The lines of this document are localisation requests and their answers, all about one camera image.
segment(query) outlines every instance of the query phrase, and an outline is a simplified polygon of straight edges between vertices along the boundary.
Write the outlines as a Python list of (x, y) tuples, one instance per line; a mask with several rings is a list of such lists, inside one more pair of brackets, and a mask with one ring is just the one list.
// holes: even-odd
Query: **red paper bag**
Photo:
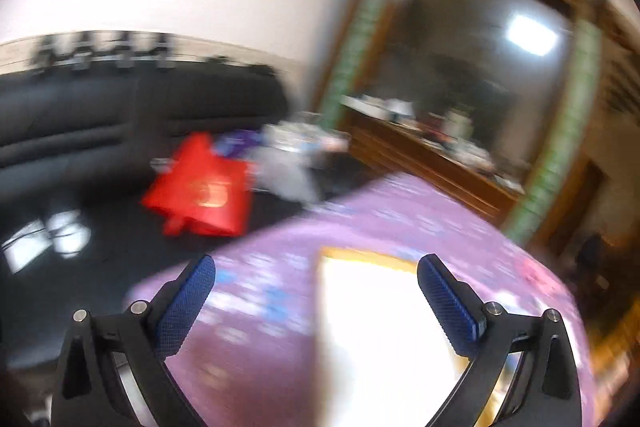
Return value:
[(167, 216), (163, 232), (184, 228), (202, 235), (241, 235), (246, 229), (251, 191), (248, 165), (211, 152), (208, 134), (191, 134), (174, 155), (171, 172), (149, 188), (142, 204)]

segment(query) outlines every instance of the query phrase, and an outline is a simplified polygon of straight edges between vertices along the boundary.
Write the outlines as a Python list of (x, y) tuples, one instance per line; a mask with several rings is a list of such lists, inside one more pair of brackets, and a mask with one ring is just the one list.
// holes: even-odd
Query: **bed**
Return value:
[[(498, 301), (514, 313), (560, 310), (578, 368), (582, 424), (592, 426), (594, 384), (588, 344), (570, 293), (494, 227), (408, 174), (372, 182), (212, 253), (218, 268), (216, 285), (182, 349), (166, 361), (208, 425), (300, 427), (327, 418), (321, 410), (327, 389), (316, 371), (322, 337), (318, 324), (320, 319), (326, 324), (318, 302), (323, 299), (321, 252), (327, 248), (381, 253), (409, 264), (436, 253), (484, 301)], [(138, 284), (127, 302), (150, 299), (181, 269), (177, 266)], [(366, 283), (364, 277), (353, 280), (354, 292)], [(392, 286), (380, 288), (380, 293), (385, 289), (391, 292)], [(350, 364), (353, 346), (334, 347), (344, 364)], [(398, 346), (422, 348), (411, 338)], [(449, 356), (438, 349), (433, 352)], [(143, 411), (136, 412), (144, 416)], [(344, 422), (320, 423), (336, 427)], [(145, 425), (152, 425), (152, 420)]]

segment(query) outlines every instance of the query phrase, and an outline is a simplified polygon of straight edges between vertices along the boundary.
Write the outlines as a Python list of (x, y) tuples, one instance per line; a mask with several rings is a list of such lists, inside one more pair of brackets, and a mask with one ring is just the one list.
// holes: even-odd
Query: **clutter on cabinet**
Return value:
[(351, 107), (352, 109), (366, 114), (371, 118), (377, 118), (378, 120), (391, 120), (391, 111), (389, 111), (384, 105), (383, 101), (379, 98), (373, 98), (372, 96), (363, 96), (362, 98), (355, 98), (354, 96), (342, 97), (342, 105)]
[(524, 188), (520, 182), (516, 180), (511, 180), (505, 174), (498, 176), (497, 174), (494, 176), (495, 182), (505, 188), (508, 188), (512, 192), (517, 192), (518, 194), (524, 194)]
[(469, 168), (485, 173), (494, 172), (495, 166), (491, 160), (489, 151), (478, 147), (468, 140), (458, 139), (455, 147), (452, 149), (451, 156)]
[(423, 122), (418, 126), (421, 132), (347, 108), (341, 129), (351, 134), (350, 154), (369, 167), (369, 175), (410, 172), (462, 202), (482, 219), (501, 225), (519, 194), (495, 182), (494, 173), (499, 169), (482, 170), (495, 164), (489, 162), (486, 151), (463, 144), (455, 158), (458, 140), (435, 129), (427, 132)]
[(471, 119), (462, 110), (449, 109), (442, 125), (442, 132), (447, 136), (468, 140), (473, 133)]
[(325, 131), (315, 123), (318, 115), (302, 112), (294, 121), (265, 125), (262, 147), (252, 155), (255, 187), (266, 189), (287, 201), (315, 203), (321, 198), (312, 169), (324, 166), (326, 155), (346, 152), (349, 135)]
[(386, 108), (391, 113), (391, 121), (401, 123), (401, 120), (415, 121), (414, 106), (411, 102), (392, 98), (386, 101)]

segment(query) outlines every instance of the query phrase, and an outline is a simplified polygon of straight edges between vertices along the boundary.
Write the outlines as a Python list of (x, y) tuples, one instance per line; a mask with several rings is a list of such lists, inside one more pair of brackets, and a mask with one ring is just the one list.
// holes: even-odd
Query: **black leather sofa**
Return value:
[[(12, 274), (1, 256), (9, 369), (54, 367), (75, 310), (119, 312), (135, 283), (229, 241), (162, 236), (162, 218), (139, 203), (155, 176), (153, 158), (171, 156), (190, 132), (260, 128), (287, 111), (267, 66), (212, 60), (159, 69), (149, 61), (119, 71), (94, 62), (86, 71), (54, 66), (0, 76), (0, 241), (32, 219), (76, 207), (92, 232), (72, 259), (50, 249)], [(256, 194), (249, 230), (300, 210)]]

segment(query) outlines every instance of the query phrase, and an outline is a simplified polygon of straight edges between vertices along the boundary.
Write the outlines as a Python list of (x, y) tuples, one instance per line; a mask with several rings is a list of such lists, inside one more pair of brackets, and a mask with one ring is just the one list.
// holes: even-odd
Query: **blue gripper pad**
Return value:
[[(172, 283), (179, 283), (181, 277)], [(157, 322), (154, 336), (158, 358), (165, 359), (178, 352), (215, 281), (216, 265), (206, 255), (180, 284), (180, 289)]]
[(417, 274), (420, 290), (453, 350), (460, 357), (475, 357), (486, 328), (481, 299), (469, 285), (455, 279), (436, 254), (420, 259)]

